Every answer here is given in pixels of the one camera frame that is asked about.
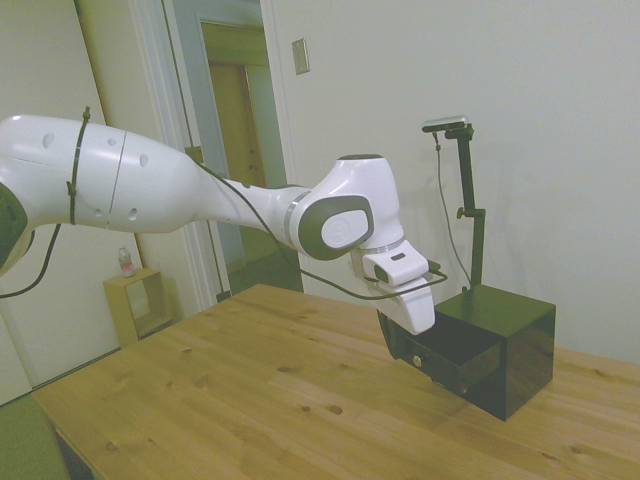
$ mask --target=black box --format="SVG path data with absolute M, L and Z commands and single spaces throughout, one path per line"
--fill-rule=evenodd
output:
M 436 305 L 436 323 L 407 335 L 402 359 L 506 420 L 553 377 L 556 307 L 477 285 Z

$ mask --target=wooden shelf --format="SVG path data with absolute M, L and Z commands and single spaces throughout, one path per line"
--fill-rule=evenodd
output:
M 149 311 L 136 316 L 128 287 L 141 282 Z M 120 347 L 133 345 L 143 337 L 160 330 L 172 321 L 171 308 L 164 292 L 162 274 L 150 268 L 139 268 L 131 277 L 119 275 L 104 282 L 104 291 L 116 327 Z

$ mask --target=black cable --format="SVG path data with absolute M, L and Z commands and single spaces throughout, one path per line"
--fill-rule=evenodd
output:
M 80 127 L 80 133 L 78 133 L 78 141 L 76 143 L 76 153 L 73 157 L 73 171 L 71 174 L 71 181 L 67 182 L 67 193 L 69 194 L 69 197 L 71 197 L 69 200 L 69 220 L 71 225 L 76 224 L 76 196 L 78 195 L 76 181 L 78 179 L 78 166 L 80 165 L 80 148 L 82 147 L 84 129 L 87 128 L 87 123 L 89 123 L 89 119 L 91 118 L 89 107 L 85 107 L 82 118 L 82 126 Z
M 442 163 L 440 161 L 440 150 L 442 149 L 442 147 L 440 146 L 440 142 L 438 142 L 438 134 L 436 132 L 432 132 L 432 133 L 433 133 L 433 138 L 436 141 L 436 152 L 438 154 L 438 187 L 440 189 L 440 198 L 442 199 L 442 207 L 444 208 L 444 218 L 447 220 L 447 231 L 449 232 L 449 240 L 451 241 L 451 246 L 453 247 L 453 253 L 456 255 L 458 264 L 460 264 L 460 267 L 462 268 L 462 271 L 464 272 L 465 277 L 467 277 L 469 286 L 471 286 L 471 278 L 469 277 L 469 274 L 467 273 L 466 268 L 464 268 L 462 260 L 460 260 L 460 255 L 458 255 L 458 249 L 456 248 L 456 244 L 453 241 L 453 234 L 451 233 L 451 222 L 449 220 L 449 212 L 447 210 L 447 202 L 445 202 L 444 200 L 444 192 L 442 190 L 442 175 L 440 174 L 441 163 Z
M 42 265 L 42 270 L 40 271 L 40 275 L 36 278 L 35 282 L 29 285 L 22 290 L 13 293 L 5 293 L 4 295 L 0 295 L 0 299 L 17 297 L 18 295 L 22 295 L 23 293 L 27 293 L 29 290 L 35 288 L 40 281 L 44 278 L 44 274 L 47 272 L 47 267 L 49 266 L 49 260 L 51 260 L 51 253 L 53 252 L 53 247 L 56 244 L 56 238 L 58 237 L 58 233 L 60 232 L 60 224 L 56 225 L 56 228 L 53 231 L 53 235 L 51 235 L 51 240 L 49 241 L 49 248 L 47 249 L 47 255 L 44 257 L 44 264 Z
M 287 264 L 293 268 L 294 270 L 296 270 L 297 272 L 302 273 L 303 275 L 306 275 L 307 277 L 313 278 L 314 280 L 318 280 L 319 282 L 322 282 L 326 285 L 329 285 L 330 287 L 333 287 L 337 290 L 340 290 L 343 293 L 346 293 L 347 295 L 350 295 L 354 298 L 358 298 L 360 300 L 384 300 L 387 298 L 393 298 L 393 297 L 398 297 L 400 295 L 404 295 L 406 293 L 411 293 L 411 292 L 415 292 L 416 290 L 420 290 L 422 288 L 426 288 L 426 287 L 430 287 L 432 285 L 437 285 L 438 283 L 442 283 L 445 280 L 447 280 L 447 276 L 442 273 L 442 272 L 431 272 L 432 274 L 441 277 L 439 280 L 435 280 L 433 282 L 428 282 L 424 285 L 419 285 L 417 287 L 412 287 L 412 288 L 408 288 L 407 290 L 402 290 L 400 292 L 396 292 L 396 293 L 389 293 L 389 294 L 385 294 L 385 295 L 376 295 L 376 296 L 367 296 L 367 295 L 360 295 L 359 293 L 355 293 L 352 292 L 350 290 L 347 290 L 346 288 L 338 285 L 337 283 L 334 283 L 330 280 L 327 280 L 326 278 L 322 278 L 318 275 L 315 275 L 311 272 L 307 272 L 306 270 L 303 270 L 302 268 L 294 265 L 293 263 L 291 263 L 291 261 L 289 260 L 289 258 L 286 255 L 286 252 L 284 251 L 284 249 L 282 248 L 282 244 L 280 243 L 280 241 L 276 238 L 276 236 L 273 234 L 273 232 L 271 231 L 271 229 L 269 228 L 269 226 L 267 225 L 267 223 L 264 221 L 264 219 L 262 218 L 262 216 L 258 213 L 258 211 L 256 210 L 256 208 L 253 206 L 253 204 L 249 201 L 249 199 L 247 199 L 247 197 L 245 197 L 237 188 L 235 188 L 233 185 L 231 185 L 229 182 L 227 182 L 227 180 L 225 180 L 224 178 L 222 178 L 220 175 L 218 175 L 217 173 L 215 173 L 213 170 L 207 168 L 205 165 L 195 162 L 196 165 L 198 165 L 201 169 L 203 169 L 205 172 L 207 172 L 209 175 L 211 175 L 213 178 L 215 178 L 216 180 L 218 180 L 220 183 L 222 183 L 225 187 L 227 187 L 229 190 L 231 190 L 233 193 L 235 193 L 238 197 L 240 197 L 240 199 L 247 204 L 247 206 L 249 207 L 249 209 L 253 212 L 253 214 L 256 216 L 256 218 L 258 219 L 258 221 L 260 222 L 260 224 L 262 225 L 262 227 L 265 229 L 265 231 L 267 232 L 267 234 L 271 237 L 271 239 L 274 241 L 274 243 L 276 244 L 276 247 L 278 248 L 280 254 L 284 257 L 285 261 L 287 262 Z

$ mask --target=black drawer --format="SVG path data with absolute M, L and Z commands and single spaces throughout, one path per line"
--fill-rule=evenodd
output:
M 500 335 L 456 319 L 440 319 L 420 335 L 407 335 L 407 340 L 402 359 L 457 394 L 500 367 Z

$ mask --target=black metal stand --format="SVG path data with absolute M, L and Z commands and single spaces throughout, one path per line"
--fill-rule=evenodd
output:
M 464 207 L 458 209 L 458 219 L 473 218 L 473 245 L 471 250 L 471 288 L 482 283 L 482 262 L 484 257 L 484 220 L 487 214 L 483 208 L 476 208 L 473 193 L 473 173 L 471 170 L 471 149 L 469 142 L 473 138 L 473 126 L 468 123 L 462 128 L 447 130 L 445 138 L 458 141 L 460 158 L 460 176 L 462 177 L 462 198 Z

